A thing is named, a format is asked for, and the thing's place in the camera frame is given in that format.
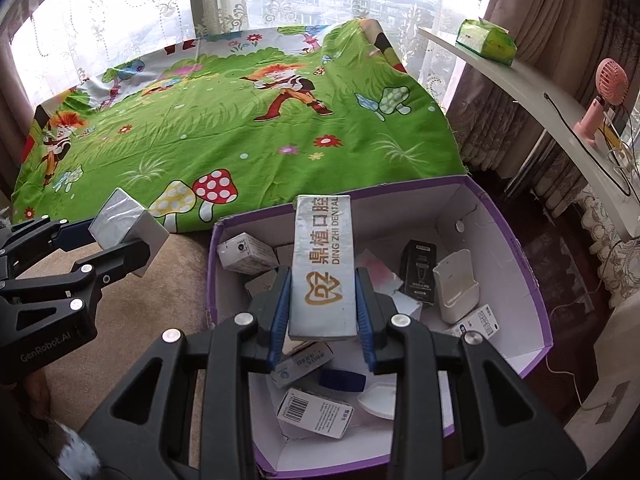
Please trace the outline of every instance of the pink fan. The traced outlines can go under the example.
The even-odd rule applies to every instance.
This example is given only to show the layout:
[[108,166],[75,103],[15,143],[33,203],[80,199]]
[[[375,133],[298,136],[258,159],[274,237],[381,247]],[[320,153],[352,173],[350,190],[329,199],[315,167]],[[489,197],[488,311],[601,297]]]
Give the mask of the pink fan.
[[582,120],[574,126],[574,131],[592,148],[596,147],[595,133],[604,122],[604,111],[609,105],[622,104],[629,90],[625,71],[610,57],[603,59],[598,65],[596,90],[599,95],[593,100]]

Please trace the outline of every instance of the white cable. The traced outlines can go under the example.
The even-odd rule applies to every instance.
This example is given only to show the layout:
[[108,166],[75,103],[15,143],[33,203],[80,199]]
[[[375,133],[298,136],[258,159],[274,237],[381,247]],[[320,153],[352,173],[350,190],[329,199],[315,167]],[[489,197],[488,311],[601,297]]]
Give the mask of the white cable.
[[[638,240],[638,238],[640,238],[640,236],[636,236],[634,238],[631,238],[631,240]],[[559,308],[564,308],[566,306],[572,306],[572,305],[574,305],[576,303],[576,301],[580,301],[582,298],[584,298],[586,296],[589,296],[590,294],[593,294],[594,292],[597,292],[600,289],[600,286],[602,285],[602,283],[604,283],[604,271],[607,268],[607,264],[609,263],[609,259],[611,258],[611,255],[613,254],[613,250],[618,246],[618,244],[621,244],[621,243],[622,243],[622,240],[618,240],[616,243],[614,243],[613,246],[611,247],[611,250],[609,251],[609,254],[607,255],[607,258],[604,260],[604,264],[602,266],[602,277],[600,278],[600,281],[598,282],[598,286],[596,288],[594,288],[593,290],[589,291],[589,292],[585,292],[584,294],[581,294],[580,296],[575,298],[571,303],[565,303],[565,304],[553,307],[553,309],[549,313],[549,325],[551,325],[551,318],[553,317],[553,314],[555,314],[556,310],[558,310]],[[548,353],[545,355],[545,364],[546,364],[546,369],[549,370],[552,374],[571,375],[571,378],[574,381],[575,394],[578,397],[578,403],[580,404],[580,409],[583,410],[584,412],[590,412],[591,410],[597,410],[598,408],[602,408],[604,406],[608,406],[609,405],[610,402],[607,401],[607,402],[603,402],[602,404],[598,404],[597,406],[591,406],[590,408],[585,408],[584,404],[582,403],[582,399],[580,398],[580,392],[578,391],[578,383],[575,381],[575,374],[573,374],[571,372],[566,372],[566,371],[563,371],[563,370],[552,370],[549,367],[549,354]]]

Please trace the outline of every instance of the barcode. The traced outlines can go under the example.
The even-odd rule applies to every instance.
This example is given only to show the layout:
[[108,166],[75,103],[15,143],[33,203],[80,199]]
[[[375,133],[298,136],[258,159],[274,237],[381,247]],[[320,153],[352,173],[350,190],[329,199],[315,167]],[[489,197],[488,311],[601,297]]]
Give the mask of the barcode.
[[494,327],[491,326],[491,323],[489,323],[489,320],[486,318],[486,314],[482,310],[478,312],[478,317],[480,318],[480,323],[482,323],[482,327],[486,332],[486,336],[489,337],[494,333]]
[[289,405],[285,409],[282,416],[290,420],[295,420],[296,422],[300,422],[300,420],[302,420],[302,416],[305,414],[305,410],[308,405],[309,405],[308,400],[299,399],[297,397],[292,396],[289,401]]

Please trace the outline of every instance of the bed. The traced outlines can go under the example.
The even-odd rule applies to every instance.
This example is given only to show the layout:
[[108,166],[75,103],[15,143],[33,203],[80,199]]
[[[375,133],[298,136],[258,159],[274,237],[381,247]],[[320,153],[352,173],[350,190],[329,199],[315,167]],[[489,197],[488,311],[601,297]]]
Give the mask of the bed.
[[12,200],[14,221],[75,221],[121,187],[189,232],[300,193],[464,171],[380,26],[351,20],[189,40],[84,79],[36,109]]

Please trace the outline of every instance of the white box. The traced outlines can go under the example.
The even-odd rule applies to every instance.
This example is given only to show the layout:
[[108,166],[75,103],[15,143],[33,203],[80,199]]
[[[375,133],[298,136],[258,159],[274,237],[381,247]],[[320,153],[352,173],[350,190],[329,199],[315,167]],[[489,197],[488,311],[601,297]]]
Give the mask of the white box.
[[244,288],[249,293],[249,296],[254,298],[256,294],[271,290],[271,287],[273,286],[273,283],[276,281],[277,277],[278,273],[275,270],[271,269],[268,272],[261,274],[257,278],[246,282],[244,284]]
[[483,305],[480,308],[476,308],[468,316],[463,317],[452,328],[446,331],[447,334],[451,334],[455,337],[460,337],[465,332],[475,330],[489,339],[494,335],[500,326],[495,320],[494,313],[491,312],[489,305]]
[[278,266],[273,249],[247,233],[239,234],[217,246],[223,269],[258,274]]
[[298,196],[291,272],[290,338],[357,335],[348,195]]
[[283,388],[328,363],[333,358],[334,354],[326,343],[313,343],[311,346],[276,364],[275,370],[271,372],[271,378],[277,387]]
[[304,430],[331,438],[341,438],[347,429],[353,407],[334,400],[290,389],[282,399],[278,418]]
[[133,271],[140,277],[144,276],[169,237],[169,232],[151,216],[151,213],[120,187],[111,193],[107,202],[100,208],[89,225],[89,232],[104,250],[136,238],[145,242],[149,246],[149,260],[144,267]]
[[293,264],[293,244],[276,247],[276,256],[281,265],[292,266]]

